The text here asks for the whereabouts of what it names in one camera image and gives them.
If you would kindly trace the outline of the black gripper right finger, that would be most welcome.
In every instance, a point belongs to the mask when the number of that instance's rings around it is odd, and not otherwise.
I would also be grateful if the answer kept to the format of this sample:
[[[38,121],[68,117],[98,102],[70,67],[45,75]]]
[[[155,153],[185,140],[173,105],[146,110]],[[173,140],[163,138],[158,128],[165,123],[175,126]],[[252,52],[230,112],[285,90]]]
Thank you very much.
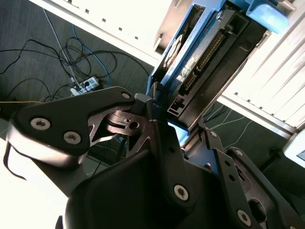
[[[198,124],[208,152],[199,160],[210,164],[221,184],[228,217],[235,229],[303,229],[305,223],[241,149],[224,151],[220,137]]]

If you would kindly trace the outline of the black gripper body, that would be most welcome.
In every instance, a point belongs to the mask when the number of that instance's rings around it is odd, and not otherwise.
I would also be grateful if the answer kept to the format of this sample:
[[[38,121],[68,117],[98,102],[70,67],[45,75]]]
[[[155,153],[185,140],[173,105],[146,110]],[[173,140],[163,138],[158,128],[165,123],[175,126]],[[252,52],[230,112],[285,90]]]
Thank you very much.
[[[236,229],[220,182],[197,163],[203,149],[185,161],[195,206],[189,214],[169,206],[151,154],[144,152],[81,182],[71,193],[65,229]]]

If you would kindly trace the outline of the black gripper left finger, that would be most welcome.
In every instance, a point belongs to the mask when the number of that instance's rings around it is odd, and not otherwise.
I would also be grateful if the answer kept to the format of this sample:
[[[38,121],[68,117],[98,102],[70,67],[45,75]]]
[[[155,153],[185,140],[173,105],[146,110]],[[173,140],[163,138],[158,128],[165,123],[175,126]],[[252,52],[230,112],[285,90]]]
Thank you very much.
[[[112,87],[26,107],[12,116],[7,141],[22,155],[69,168],[81,164],[91,146],[116,134],[130,137],[124,160],[152,155],[166,203],[189,214],[194,199],[178,139],[151,98]]]

